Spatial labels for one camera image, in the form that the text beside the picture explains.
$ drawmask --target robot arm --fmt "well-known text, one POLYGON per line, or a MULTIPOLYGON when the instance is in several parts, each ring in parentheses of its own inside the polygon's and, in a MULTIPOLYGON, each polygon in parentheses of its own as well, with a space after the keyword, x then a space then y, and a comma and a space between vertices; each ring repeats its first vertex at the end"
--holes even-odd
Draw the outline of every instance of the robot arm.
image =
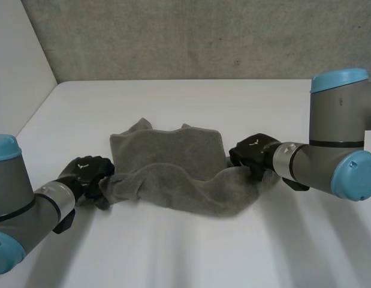
POLYGON ((69 229, 82 196, 107 209, 98 183, 113 173, 109 159, 77 158, 57 180, 33 192, 16 138, 0 135, 0 274, 20 263, 51 231, 69 229))
POLYGON ((352 201, 371 196, 371 153, 364 135, 371 130, 371 83, 367 71, 353 68, 320 74, 310 91, 309 144, 257 134, 230 151, 261 179, 272 169, 294 190, 309 187, 352 201))

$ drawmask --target black ring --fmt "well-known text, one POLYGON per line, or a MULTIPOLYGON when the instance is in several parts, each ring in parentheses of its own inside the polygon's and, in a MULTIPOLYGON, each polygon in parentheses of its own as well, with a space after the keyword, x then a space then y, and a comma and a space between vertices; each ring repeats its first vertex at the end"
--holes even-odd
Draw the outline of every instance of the black ring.
POLYGON ((332 148, 362 148, 364 147, 365 142, 364 141, 330 142, 330 141, 309 140, 309 144, 312 146, 332 147, 332 148))
POLYGON ((306 144, 304 145, 301 145, 299 147, 297 147, 297 149, 294 151, 290 161, 289 161, 289 173, 291 174, 292 178, 295 180, 295 182, 298 182, 295 177, 294 177, 294 173, 293 173, 293 160, 294 160, 294 157, 297 155, 297 152, 302 148, 306 146, 306 144))
POLYGON ((56 202, 53 201, 50 197, 48 197, 48 196, 45 195, 45 194, 35 193, 35 196, 39 196, 39 197, 41 197, 41 198, 46 199, 49 203, 52 204, 53 207, 55 207, 55 209, 56 209, 56 213, 58 214, 58 223, 60 223, 60 219, 61 219, 61 211, 60 211, 60 208, 58 207, 58 205, 56 204, 56 202))
POLYGON ((35 203, 36 203, 36 199, 34 197, 32 199, 32 201, 29 204, 25 205, 23 208, 20 208, 19 210, 16 210, 16 211, 8 213, 8 214, 1 215, 0 216, 0 222, 3 222, 5 220, 9 220, 9 219, 17 217, 19 215, 22 215, 23 213, 30 210, 35 205, 35 203))

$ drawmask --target cloth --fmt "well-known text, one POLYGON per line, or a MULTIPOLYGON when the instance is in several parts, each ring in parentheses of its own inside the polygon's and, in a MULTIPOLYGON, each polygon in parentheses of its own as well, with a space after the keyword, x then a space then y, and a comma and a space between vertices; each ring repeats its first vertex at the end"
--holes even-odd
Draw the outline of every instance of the cloth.
POLYGON ((115 174, 100 183, 111 204, 144 199, 196 214, 238 214, 271 188, 278 176, 269 171, 261 183, 247 167, 231 167, 218 131, 190 127, 154 130, 141 119, 110 137, 115 174))

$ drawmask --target gray wall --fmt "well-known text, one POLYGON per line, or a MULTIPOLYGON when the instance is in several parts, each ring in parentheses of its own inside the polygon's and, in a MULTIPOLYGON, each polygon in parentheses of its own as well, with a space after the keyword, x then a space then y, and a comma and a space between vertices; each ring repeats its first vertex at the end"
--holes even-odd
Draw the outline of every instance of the gray wall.
POLYGON ((22 0, 58 80, 371 73, 371 0, 22 0))

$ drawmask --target table surface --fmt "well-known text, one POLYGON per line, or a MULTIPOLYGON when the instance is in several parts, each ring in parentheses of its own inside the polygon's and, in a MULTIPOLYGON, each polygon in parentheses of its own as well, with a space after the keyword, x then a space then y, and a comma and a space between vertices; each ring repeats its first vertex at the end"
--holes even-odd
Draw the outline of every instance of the table surface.
MULTIPOLYGON (((75 157, 111 157, 109 135, 141 117, 221 132, 226 152, 255 133, 307 142, 309 80, 66 82, 18 136, 34 189, 75 157)), ((371 152, 371 133, 366 134, 371 152)), ((0 287, 371 287, 371 199, 280 182, 237 217, 123 202, 78 209, 0 287)))

